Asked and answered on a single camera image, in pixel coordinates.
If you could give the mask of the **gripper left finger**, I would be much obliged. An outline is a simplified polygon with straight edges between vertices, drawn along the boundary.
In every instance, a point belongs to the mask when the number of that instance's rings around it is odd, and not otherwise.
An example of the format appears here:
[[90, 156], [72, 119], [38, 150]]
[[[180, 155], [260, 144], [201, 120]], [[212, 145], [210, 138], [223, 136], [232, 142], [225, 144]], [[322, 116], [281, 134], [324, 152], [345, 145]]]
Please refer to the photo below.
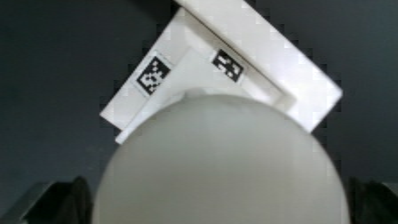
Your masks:
[[91, 224], [93, 194], [88, 179], [38, 182], [24, 193], [0, 224]]

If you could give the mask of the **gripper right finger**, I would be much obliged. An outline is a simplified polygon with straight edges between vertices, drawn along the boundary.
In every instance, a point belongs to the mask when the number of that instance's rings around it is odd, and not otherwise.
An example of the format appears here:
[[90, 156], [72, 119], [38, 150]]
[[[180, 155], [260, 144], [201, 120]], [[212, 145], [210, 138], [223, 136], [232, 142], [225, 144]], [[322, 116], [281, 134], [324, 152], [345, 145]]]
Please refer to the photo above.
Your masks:
[[398, 224], [398, 183], [349, 179], [353, 224]]

